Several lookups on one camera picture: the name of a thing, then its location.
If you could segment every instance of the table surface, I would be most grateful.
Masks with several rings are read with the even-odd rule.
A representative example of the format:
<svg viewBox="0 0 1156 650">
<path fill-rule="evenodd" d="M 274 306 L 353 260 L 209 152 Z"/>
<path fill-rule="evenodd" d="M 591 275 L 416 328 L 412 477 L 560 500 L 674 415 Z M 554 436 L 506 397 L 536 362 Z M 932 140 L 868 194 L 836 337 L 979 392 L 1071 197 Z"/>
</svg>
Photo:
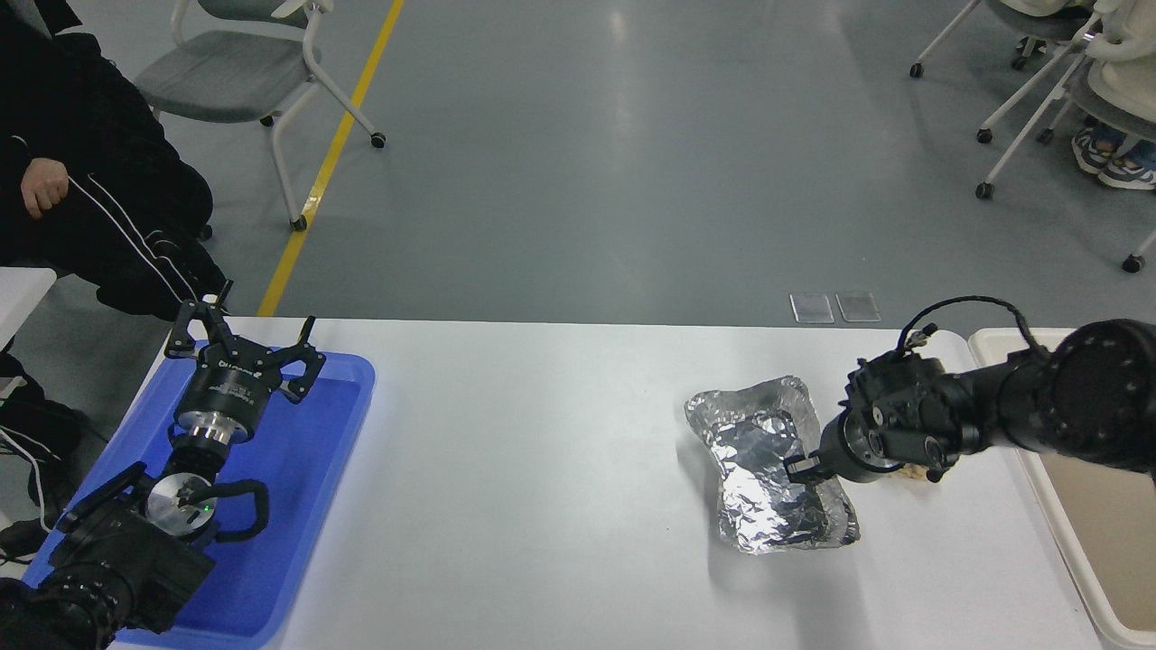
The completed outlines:
<svg viewBox="0 0 1156 650">
<path fill-rule="evenodd" d="M 301 325 L 230 323 L 266 345 Z M 369 359 L 377 385 L 267 648 L 1099 648 L 1003 450 L 939 485 L 845 483 L 862 527 L 846 548 L 751 557 L 718 539 L 683 402 L 793 374 L 825 421 L 855 359 L 895 337 L 318 320 L 314 344 Z M 955 334 L 925 350 L 973 367 Z"/>
<path fill-rule="evenodd" d="M 57 274 L 50 268 L 0 266 L 0 347 L 20 330 L 55 281 Z"/>
</svg>

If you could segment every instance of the aluminum foil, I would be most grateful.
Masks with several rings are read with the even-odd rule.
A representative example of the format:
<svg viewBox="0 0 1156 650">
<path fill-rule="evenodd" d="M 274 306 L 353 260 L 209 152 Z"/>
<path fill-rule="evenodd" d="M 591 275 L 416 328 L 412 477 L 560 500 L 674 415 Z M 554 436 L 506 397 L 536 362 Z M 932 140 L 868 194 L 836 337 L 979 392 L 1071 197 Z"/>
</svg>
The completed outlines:
<svg viewBox="0 0 1156 650">
<path fill-rule="evenodd" d="M 720 472 L 722 539 L 753 555 L 836 548 L 859 539 L 855 510 L 837 479 L 793 483 L 783 466 L 784 458 L 817 449 L 822 433 L 801 379 L 698 393 L 686 412 Z"/>
</svg>

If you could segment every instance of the plastic tray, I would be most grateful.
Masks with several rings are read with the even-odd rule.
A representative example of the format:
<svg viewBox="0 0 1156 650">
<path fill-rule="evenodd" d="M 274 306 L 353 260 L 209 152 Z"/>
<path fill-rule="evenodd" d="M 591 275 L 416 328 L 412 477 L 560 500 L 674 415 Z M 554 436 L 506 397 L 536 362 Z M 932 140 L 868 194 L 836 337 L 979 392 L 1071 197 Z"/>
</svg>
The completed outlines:
<svg viewBox="0 0 1156 650">
<path fill-rule="evenodd" d="M 1054 350 L 1072 333 L 1032 328 Z M 980 330 L 968 341 L 979 365 L 1007 360 L 1027 347 L 1015 330 Z M 1096 628 L 1121 648 L 1156 648 L 1156 492 L 1142 474 L 1120 472 L 1059 456 L 1021 453 L 1044 510 Z"/>
<path fill-rule="evenodd" d="M 192 360 L 165 360 L 136 406 L 97 459 L 79 496 L 143 460 L 156 475 L 169 457 L 165 430 L 193 370 Z M 357 438 L 373 387 L 373 368 L 360 356 L 328 354 L 321 375 L 299 405 L 274 394 L 257 433 L 234 446 L 221 481 L 259 479 L 269 488 L 269 524 L 257 538 L 213 544 L 216 568 L 177 615 L 171 630 L 124 630 L 118 641 L 178 649 L 251 650 L 281 626 L 301 584 L 313 542 Z M 252 522 L 252 498 L 222 500 L 222 527 Z M 52 568 L 47 559 L 61 539 L 53 531 L 24 574 L 37 585 Z"/>
</svg>

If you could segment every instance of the human hand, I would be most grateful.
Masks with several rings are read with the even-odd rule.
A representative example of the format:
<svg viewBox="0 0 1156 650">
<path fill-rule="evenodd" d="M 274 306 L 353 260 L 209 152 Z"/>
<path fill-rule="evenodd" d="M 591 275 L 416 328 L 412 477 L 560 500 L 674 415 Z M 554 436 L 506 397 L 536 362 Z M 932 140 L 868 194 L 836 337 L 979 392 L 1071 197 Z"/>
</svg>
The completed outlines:
<svg viewBox="0 0 1156 650">
<path fill-rule="evenodd" d="M 38 220 L 68 195 L 68 170 L 60 161 L 32 158 L 20 182 L 20 192 L 28 214 Z"/>
</svg>

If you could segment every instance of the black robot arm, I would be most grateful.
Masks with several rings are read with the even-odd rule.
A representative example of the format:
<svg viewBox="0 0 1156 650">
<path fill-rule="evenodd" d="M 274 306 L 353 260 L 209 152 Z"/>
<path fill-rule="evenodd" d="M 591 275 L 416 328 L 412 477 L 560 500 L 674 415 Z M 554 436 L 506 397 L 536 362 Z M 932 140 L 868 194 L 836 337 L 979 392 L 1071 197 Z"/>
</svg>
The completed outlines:
<svg viewBox="0 0 1156 650">
<path fill-rule="evenodd" d="M 912 464 L 938 481 L 959 457 L 992 445 L 1153 473 L 1156 327 L 1094 323 L 1048 353 L 1018 311 L 985 302 L 1013 309 L 1028 349 L 998 365 L 947 374 L 939 360 L 913 352 L 934 325 L 910 338 L 905 328 L 895 349 L 859 360 L 847 376 L 844 411 L 823 429 L 817 451 L 787 460 L 791 478 L 869 482 Z"/>
<path fill-rule="evenodd" d="M 0 579 L 0 650 L 101 650 L 124 627 L 165 631 L 214 567 L 205 548 L 265 529 L 266 486 L 222 483 L 217 474 L 231 445 L 253 437 L 271 394 L 301 401 L 325 355 L 307 341 L 312 317 L 295 345 L 275 350 L 232 334 L 221 300 L 186 303 L 169 338 L 166 355 L 194 357 L 197 368 L 173 413 L 163 471 L 154 479 L 135 463 L 79 501 L 58 524 L 65 537 L 49 557 L 53 571 L 36 589 Z M 199 349 L 187 331 L 193 319 L 208 333 Z M 282 370 L 297 361 L 303 375 L 286 379 Z M 221 531 L 217 500 L 245 494 L 253 524 Z"/>
</svg>

